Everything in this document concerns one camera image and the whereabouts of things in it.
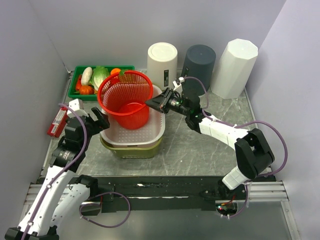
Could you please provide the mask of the large white faceted container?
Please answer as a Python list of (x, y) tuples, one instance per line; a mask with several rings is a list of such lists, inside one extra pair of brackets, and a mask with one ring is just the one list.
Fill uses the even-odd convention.
[(238, 98), (243, 92), (258, 57), (258, 47), (245, 39), (226, 45), (214, 68), (210, 89), (223, 99)]

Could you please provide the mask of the dark grey round bucket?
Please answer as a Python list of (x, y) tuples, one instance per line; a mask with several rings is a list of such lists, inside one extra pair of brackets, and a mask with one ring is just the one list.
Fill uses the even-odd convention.
[(193, 45), (186, 51), (181, 76), (199, 79), (208, 91), (215, 61), (216, 53), (211, 47), (203, 44)]

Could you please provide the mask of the white round bucket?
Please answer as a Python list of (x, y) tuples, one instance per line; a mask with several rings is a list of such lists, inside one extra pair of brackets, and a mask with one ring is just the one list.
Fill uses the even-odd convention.
[(178, 50), (167, 42), (157, 42), (147, 51), (147, 76), (161, 90), (174, 88), (177, 77)]

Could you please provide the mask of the white perforated rectangular basket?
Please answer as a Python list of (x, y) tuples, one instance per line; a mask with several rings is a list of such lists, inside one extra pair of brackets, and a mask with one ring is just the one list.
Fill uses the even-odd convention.
[(107, 143), (118, 147), (144, 146), (157, 142), (164, 134), (166, 128), (165, 114), (154, 109), (149, 110), (148, 122), (135, 130), (126, 129), (110, 114), (108, 121), (110, 127), (100, 132), (100, 136)]

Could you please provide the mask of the olive green rectangular basket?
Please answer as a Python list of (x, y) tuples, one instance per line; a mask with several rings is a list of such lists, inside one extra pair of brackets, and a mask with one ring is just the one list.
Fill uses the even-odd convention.
[(135, 147), (115, 147), (112, 144), (105, 141), (102, 137), (100, 137), (101, 144), (111, 153), (120, 159), (150, 159), (155, 157), (160, 148), (160, 144), (163, 138), (161, 137), (154, 143), (147, 144), (146, 146), (135, 146)]

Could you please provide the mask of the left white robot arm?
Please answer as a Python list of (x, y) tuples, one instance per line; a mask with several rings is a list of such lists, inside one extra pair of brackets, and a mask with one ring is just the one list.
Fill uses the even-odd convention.
[(81, 175), (71, 193), (61, 199), (86, 156), (92, 136), (110, 127), (108, 116), (97, 107), (91, 108), (96, 120), (83, 109), (68, 110), (73, 117), (66, 120), (64, 135), (52, 152), (44, 182), (19, 225), (5, 233), (6, 240), (57, 240), (67, 216), (83, 201), (93, 201), (99, 195), (98, 180)]

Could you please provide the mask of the red mesh basket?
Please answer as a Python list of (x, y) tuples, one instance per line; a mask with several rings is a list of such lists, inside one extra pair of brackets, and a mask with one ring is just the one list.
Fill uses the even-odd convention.
[(150, 108), (145, 101), (153, 96), (153, 84), (143, 73), (127, 70), (108, 76), (99, 86), (97, 101), (118, 124), (128, 130), (143, 127), (149, 119)]

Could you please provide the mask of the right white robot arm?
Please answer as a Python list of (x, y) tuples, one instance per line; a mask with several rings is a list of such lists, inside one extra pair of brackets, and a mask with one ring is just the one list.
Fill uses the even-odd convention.
[(191, 130), (210, 136), (235, 151), (236, 167), (217, 184), (219, 196), (223, 199), (230, 199), (235, 195), (237, 187), (254, 180), (275, 160), (261, 130), (236, 128), (220, 123), (212, 114), (204, 111), (199, 96), (194, 93), (178, 93), (166, 88), (145, 103), (163, 114), (174, 111), (185, 116), (185, 122)]

